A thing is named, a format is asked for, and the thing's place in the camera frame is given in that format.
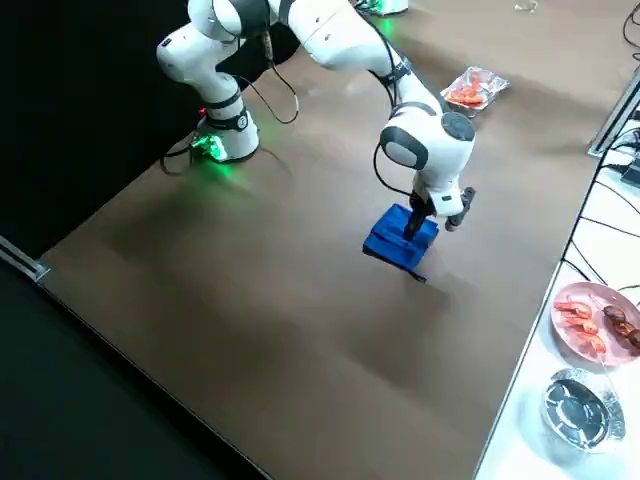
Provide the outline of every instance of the pink plate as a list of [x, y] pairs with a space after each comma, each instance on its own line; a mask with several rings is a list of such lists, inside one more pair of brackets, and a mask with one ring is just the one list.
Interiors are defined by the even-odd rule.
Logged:
[[566, 323], [564, 315], [554, 307], [557, 302], [582, 302], [591, 307], [593, 320], [600, 329], [598, 336], [607, 346], [607, 353], [601, 355], [602, 362], [605, 365], [611, 367], [624, 365], [640, 357], [640, 350], [615, 332], [611, 322], [607, 320], [602, 311], [607, 305], [620, 307], [624, 310], [627, 321], [636, 328], [640, 328], [640, 311], [620, 292], [597, 283], [572, 283], [558, 292], [553, 299], [553, 304], [549, 307], [551, 309], [551, 323], [553, 323], [553, 327], [564, 343], [581, 357], [600, 363], [593, 347], [589, 344], [585, 345], [575, 334], [575, 332], [580, 331], [579, 327], [567, 328], [564, 326]]

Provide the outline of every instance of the black cable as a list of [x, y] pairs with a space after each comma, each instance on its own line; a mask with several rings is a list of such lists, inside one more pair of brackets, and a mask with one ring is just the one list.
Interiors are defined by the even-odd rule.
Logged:
[[373, 171], [376, 172], [376, 177], [378, 177], [378, 180], [380, 180], [380, 183], [382, 183], [385, 187], [387, 187], [392, 192], [401, 193], [402, 195], [406, 195], [407, 197], [410, 197], [411, 194], [409, 192], [405, 192], [404, 190], [400, 190], [399, 188], [392, 187], [391, 185], [389, 185], [387, 182], [384, 181], [382, 176], [380, 176], [380, 172], [378, 171], [378, 152], [379, 151], [380, 151], [380, 144], [378, 143], [378, 145], [376, 145], [375, 151], [373, 152]]
[[629, 25], [629, 22], [631, 22], [633, 25], [636, 25], [636, 26], [640, 25], [640, 22], [637, 22], [636, 19], [634, 18], [636, 13], [638, 13], [638, 11], [640, 11], [640, 3], [638, 3], [635, 7], [633, 7], [633, 10], [631, 10], [631, 13], [627, 15], [627, 18], [624, 20], [624, 23], [622, 24], [622, 36], [624, 37], [625, 41], [629, 45], [635, 48], [640, 48], [640, 45], [638, 45], [636, 42], [634, 42], [629, 38], [629, 36], [627, 35], [627, 26]]
[[587, 275], [582, 270], [580, 270], [578, 267], [576, 267], [576, 265], [573, 262], [570, 262], [566, 258], [563, 258], [562, 261], [564, 263], [566, 263], [567, 265], [569, 265], [571, 268], [573, 268], [576, 272], [578, 272], [580, 274], [580, 276], [582, 276], [582, 278], [584, 278], [587, 282], [591, 281], [591, 279], [589, 277], [587, 277]]
[[273, 111], [273, 108], [271, 108], [271, 105], [269, 105], [269, 102], [267, 102], [267, 100], [262, 96], [262, 94], [258, 91], [258, 89], [255, 87], [255, 85], [252, 82], [250, 82], [249, 80], [247, 80], [241, 75], [234, 75], [234, 77], [239, 78], [240, 80], [245, 82], [247, 86], [251, 87], [253, 91], [256, 92], [256, 95], [258, 95], [258, 97], [260, 97], [260, 99], [264, 102], [264, 104], [267, 106], [267, 108], [271, 112], [271, 115], [273, 115], [273, 118], [275, 118], [276, 121], [278, 121], [278, 123], [281, 123], [282, 125], [289, 125], [290, 123], [295, 122], [295, 120], [298, 118], [298, 115], [300, 114], [300, 102], [298, 101], [298, 95], [296, 94], [296, 91], [293, 89], [293, 87], [289, 85], [289, 82], [287, 82], [284, 78], [282, 78], [282, 76], [280, 76], [280, 74], [275, 68], [273, 69], [273, 71], [278, 76], [278, 78], [282, 80], [287, 87], [289, 87], [289, 89], [293, 92], [293, 95], [296, 99], [296, 113], [293, 116], [293, 118], [291, 118], [290, 120], [282, 120], [280, 117], [278, 117], [278, 115], [276, 115], [276, 112]]
[[[378, 34], [378, 36], [382, 40], [382, 43], [384, 44], [384, 48], [387, 50], [387, 55], [389, 57], [389, 64], [391, 66], [391, 75], [393, 76], [396, 70], [396, 65], [393, 61], [393, 53], [391, 53], [391, 44], [389, 43], [389, 40], [387, 40], [387, 37], [383, 35], [380, 29], [376, 27], [376, 25], [371, 20], [369, 20], [362, 11], [360, 10], [356, 10], [356, 11], [360, 15], [360, 18], [362, 18], [365, 22], [367, 22], [369, 26], [373, 28], [373, 30]], [[398, 82], [394, 81], [393, 82], [393, 102], [391, 104], [392, 108], [395, 107], [397, 104], [398, 104]]]
[[175, 152], [168, 152], [164, 154], [164, 158], [171, 158], [171, 157], [178, 157], [180, 155], [182, 155], [183, 153], [186, 153], [189, 151], [189, 145], [187, 145], [184, 148], [181, 148], [180, 150], [176, 150]]
[[623, 230], [623, 229], [618, 228], [618, 227], [614, 227], [613, 225], [609, 225], [608, 223], [604, 223], [604, 222], [601, 222], [599, 220], [594, 220], [593, 218], [584, 217], [582, 215], [579, 218], [582, 218], [583, 220], [586, 220], [587, 222], [595, 223], [596, 225], [601, 225], [603, 227], [610, 228], [611, 230], [615, 230], [616, 232], [624, 233], [625, 235], [629, 235], [631, 237], [640, 238], [640, 235], [637, 234], [637, 233], [627, 232], [626, 230]]
[[[191, 150], [191, 145], [186, 147], [186, 149], [183, 148], [181, 150], [189, 151], [189, 165], [191, 165], [193, 163], [193, 150]], [[184, 173], [184, 170], [181, 170], [179, 172], [174, 172], [172, 170], [169, 170], [169, 168], [167, 167], [167, 158], [169, 158], [169, 155], [165, 155], [160, 159], [159, 163], [160, 163], [160, 170], [162, 170], [162, 173], [164, 173], [165, 175], [169, 175], [170, 177], [177, 177], [182, 175]]]
[[610, 192], [615, 193], [618, 197], [620, 197], [622, 200], [624, 200], [624, 202], [629, 205], [631, 208], [633, 208], [635, 210], [635, 212], [640, 215], [640, 210], [638, 210], [638, 208], [629, 201], [629, 199], [625, 198], [624, 195], [620, 194], [619, 192], [617, 192], [615, 189], [611, 188], [609, 185], [602, 183], [600, 180], [596, 180], [595, 183], [597, 183], [598, 185], [603, 186], [604, 188], [606, 188], [607, 190], [609, 190]]
[[632, 288], [640, 288], [640, 285], [627, 285], [626, 287], [618, 288], [618, 291], [621, 292], [622, 290], [630, 290]]
[[593, 274], [600, 281], [600, 283], [602, 283], [603, 285], [609, 286], [609, 284], [604, 280], [604, 278], [602, 278], [602, 275], [600, 275], [598, 273], [598, 271], [595, 268], [593, 268], [593, 265], [591, 265], [591, 263], [589, 263], [589, 260], [587, 260], [587, 257], [584, 256], [584, 254], [578, 248], [578, 245], [576, 245], [576, 242], [571, 240], [571, 244], [573, 245], [573, 248], [576, 249], [576, 252], [578, 252], [578, 255], [580, 255], [582, 257], [582, 260], [584, 260], [584, 263], [587, 264], [587, 267], [589, 267], [591, 269]]

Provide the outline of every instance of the table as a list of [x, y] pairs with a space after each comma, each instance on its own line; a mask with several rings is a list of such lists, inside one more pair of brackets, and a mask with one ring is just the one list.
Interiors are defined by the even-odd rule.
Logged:
[[[624, 153], [609, 152], [602, 164], [629, 163]], [[539, 405], [550, 377], [563, 368], [576, 366], [604, 374], [601, 366], [589, 366], [571, 352], [563, 352], [552, 336], [549, 307], [555, 293], [567, 284], [584, 279], [564, 260], [569, 260], [594, 279], [595, 268], [613, 288], [640, 283], [640, 239], [585, 220], [598, 220], [640, 234], [640, 215], [601, 182], [640, 208], [640, 191], [620, 181], [620, 175], [601, 169], [595, 176], [583, 211], [576, 221], [563, 259], [551, 279], [525, 349], [520, 357], [507, 394], [492, 428], [480, 462], [476, 480], [546, 479], [631, 479], [638, 478], [634, 461], [640, 445], [640, 361], [608, 373], [620, 397], [627, 423], [627, 437], [617, 450], [601, 455], [585, 455], [558, 443], [542, 423]], [[626, 296], [640, 303], [640, 288], [626, 289]]]

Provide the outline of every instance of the red food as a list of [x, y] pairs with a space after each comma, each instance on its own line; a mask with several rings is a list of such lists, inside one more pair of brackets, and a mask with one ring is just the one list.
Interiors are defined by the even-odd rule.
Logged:
[[565, 327], [579, 327], [590, 335], [595, 335], [599, 331], [596, 322], [588, 318], [578, 317], [577, 315], [568, 315], [565, 317]]
[[591, 345], [591, 347], [595, 350], [596, 354], [607, 353], [607, 346], [604, 341], [597, 335], [590, 335], [586, 332], [576, 332], [576, 336]]
[[560, 312], [577, 315], [580, 318], [591, 319], [591, 307], [582, 302], [556, 302], [553, 307]]
[[469, 91], [451, 92], [445, 97], [450, 102], [462, 103], [464, 105], [478, 105], [484, 103], [485, 97]]

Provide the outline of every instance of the black wall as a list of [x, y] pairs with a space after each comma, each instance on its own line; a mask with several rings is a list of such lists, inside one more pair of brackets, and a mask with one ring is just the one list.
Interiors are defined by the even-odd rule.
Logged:
[[[186, 0], [19, 3], [0, 29], [0, 235], [38, 257], [191, 131], [199, 102], [155, 59], [188, 22]], [[281, 25], [272, 35], [284, 61], [298, 42]], [[220, 66], [251, 80], [265, 69], [255, 41]]]

